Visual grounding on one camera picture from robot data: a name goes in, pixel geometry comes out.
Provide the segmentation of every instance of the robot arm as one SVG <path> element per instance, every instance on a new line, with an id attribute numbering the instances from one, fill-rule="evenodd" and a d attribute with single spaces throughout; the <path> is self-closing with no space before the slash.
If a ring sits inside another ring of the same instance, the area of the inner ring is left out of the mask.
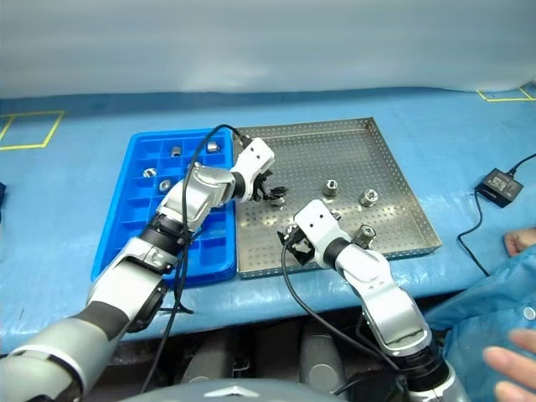
<path id="1" fill-rule="evenodd" d="M 231 171 L 196 163 L 186 188 L 188 231 L 197 230 L 213 207 L 254 198 L 273 162 L 273 151 L 256 138 Z M 168 290 L 162 275 L 178 263 L 188 243 L 182 194 L 183 181 L 97 278 L 82 312 L 50 325 L 0 360 L 0 400 L 71 401 L 87 394 L 123 335 L 149 325 Z"/>
<path id="2" fill-rule="evenodd" d="M 443 359 L 413 298 L 393 277 L 380 253 L 352 243 L 320 200 L 294 217 L 287 249 L 304 263 L 303 246 L 322 268 L 333 268 L 363 303 L 363 314 L 382 352 L 403 370 L 412 401 L 466 402 L 453 368 Z"/>

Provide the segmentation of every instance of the perforated metal tray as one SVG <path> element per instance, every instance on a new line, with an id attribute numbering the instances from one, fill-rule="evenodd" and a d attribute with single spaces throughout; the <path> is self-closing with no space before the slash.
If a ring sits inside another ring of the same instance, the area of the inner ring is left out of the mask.
<path id="1" fill-rule="evenodd" d="M 331 210 L 342 215 L 339 223 L 350 235 L 361 224 L 372 226 L 377 237 L 371 249 L 387 258 L 423 255 L 441 246 L 373 118 L 244 127 L 240 131 L 265 139 L 276 154 L 267 186 L 289 188 L 282 209 L 266 202 L 237 204 L 242 278 L 281 273 L 281 243 L 276 232 L 315 198 L 324 199 Z M 328 179 L 338 182 L 333 200 L 322 195 Z M 367 188 L 379 194 L 370 208 L 359 204 L 359 196 Z M 297 266 L 291 255 L 288 264 L 294 270 L 317 267 Z"/>

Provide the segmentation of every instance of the blue table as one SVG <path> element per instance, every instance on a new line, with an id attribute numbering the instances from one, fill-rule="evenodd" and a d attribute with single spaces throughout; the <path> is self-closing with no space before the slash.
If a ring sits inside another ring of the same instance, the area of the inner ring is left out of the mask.
<path id="1" fill-rule="evenodd" d="M 493 168 L 508 170 L 536 152 L 536 102 L 491 103 L 445 90 L 73 95 L 0 104 L 1 115 L 54 110 L 65 114 L 47 147 L 8 146 L 41 142 L 54 123 L 50 116 L 15 120 L 0 141 L 0 181 L 8 186 L 0 229 L 2 353 L 84 306 L 126 144 L 137 132 L 373 116 L 443 241 L 432 255 L 393 261 L 395 279 L 414 296 L 457 291 L 481 277 L 456 244 L 456 234 L 477 221 L 472 188 Z M 0 126 L 7 120 L 0 117 Z M 489 270 L 507 259 L 503 233 L 534 225 L 536 161 L 516 177 L 525 185 L 518 199 L 506 209 L 482 202 L 484 223 L 467 238 Z M 335 272 L 291 279 L 317 311 L 358 304 Z M 180 315 L 173 333 L 303 313 L 279 276 L 187 289 L 183 303 L 195 314 Z M 172 304 L 170 295 L 164 304 Z M 159 337 L 167 319 L 157 316 L 126 339 Z"/>

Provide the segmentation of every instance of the white wall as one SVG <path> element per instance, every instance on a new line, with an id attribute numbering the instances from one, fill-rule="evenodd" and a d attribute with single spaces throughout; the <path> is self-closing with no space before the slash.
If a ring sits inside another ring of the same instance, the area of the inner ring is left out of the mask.
<path id="1" fill-rule="evenodd" d="M 536 0 L 0 1 L 4 98 L 503 90 L 536 71 Z"/>

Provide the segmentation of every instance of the human hand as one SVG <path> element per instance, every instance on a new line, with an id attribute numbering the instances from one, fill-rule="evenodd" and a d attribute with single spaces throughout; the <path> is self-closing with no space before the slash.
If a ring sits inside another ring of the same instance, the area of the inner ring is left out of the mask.
<path id="1" fill-rule="evenodd" d="M 508 337 L 520 348 L 536 353 L 536 330 L 516 329 Z M 485 348 L 483 357 L 492 369 L 536 390 L 536 360 L 497 346 Z M 508 381 L 500 381 L 495 385 L 495 396 L 499 402 L 536 402 L 536 394 Z"/>
<path id="2" fill-rule="evenodd" d="M 536 245 L 536 228 L 508 232 L 504 235 L 504 244 L 508 255 L 514 257 L 531 245 Z"/>

